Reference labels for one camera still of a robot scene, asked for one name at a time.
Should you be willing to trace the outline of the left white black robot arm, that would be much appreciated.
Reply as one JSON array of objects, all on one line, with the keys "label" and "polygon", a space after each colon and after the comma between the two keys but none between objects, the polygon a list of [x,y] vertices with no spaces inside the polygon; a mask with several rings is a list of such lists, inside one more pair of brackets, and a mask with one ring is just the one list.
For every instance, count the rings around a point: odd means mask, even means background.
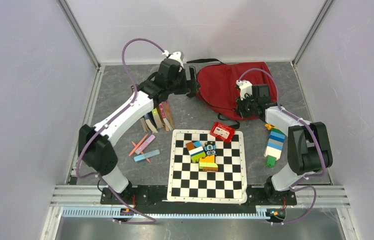
[{"label": "left white black robot arm", "polygon": [[132,198],[130,181],[117,166],[118,157],[114,146],[121,136],[140,118],[161,103],[169,95],[187,95],[192,98],[199,90],[197,71],[194,66],[185,69],[174,59],[164,59],[158,68],[140,84],[134,85],[131,97],[104,120],[89,126],[83,125],[78,134],[78,160],[94,169],[104,183],[113,190],[113,197],[120,204],[128,203]]}]

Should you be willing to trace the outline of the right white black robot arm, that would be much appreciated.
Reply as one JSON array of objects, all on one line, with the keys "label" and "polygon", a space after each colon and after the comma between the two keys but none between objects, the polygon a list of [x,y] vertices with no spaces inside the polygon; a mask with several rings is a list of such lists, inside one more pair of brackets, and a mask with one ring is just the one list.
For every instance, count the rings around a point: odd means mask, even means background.
[{"label": "right white black robot arm", "polygon": [[326,173],[333,157],[324,123],[304,120],[272,102],[267,84],[237,80],[236,88],[237,113],[241,118],[258,117],[287,137],[287,164],[264,185],[263,196],[268,203],[277,204],[309,176]]}]

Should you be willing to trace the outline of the red backpack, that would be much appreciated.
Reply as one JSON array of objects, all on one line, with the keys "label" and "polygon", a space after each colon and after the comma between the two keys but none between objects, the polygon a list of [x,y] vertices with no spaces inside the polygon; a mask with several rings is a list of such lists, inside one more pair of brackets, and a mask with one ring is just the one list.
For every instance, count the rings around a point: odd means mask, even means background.
[{"label": "red backpack", "polygon": [[211,110],[225,116],[232,121],[248,121],[264,119],[265,117],[241,118],[237,113],[237,101],[240,91],[237,89],[237,80],[249,81],[252,85],[267,84],[273,102],[277,102],[277,87],[270,70],[265,62],[243,62],[228,64],[216,58],[203,58],[190,60],[189,64],[207,65],[200,69],[196,75],[200,83],[196,96]]}]

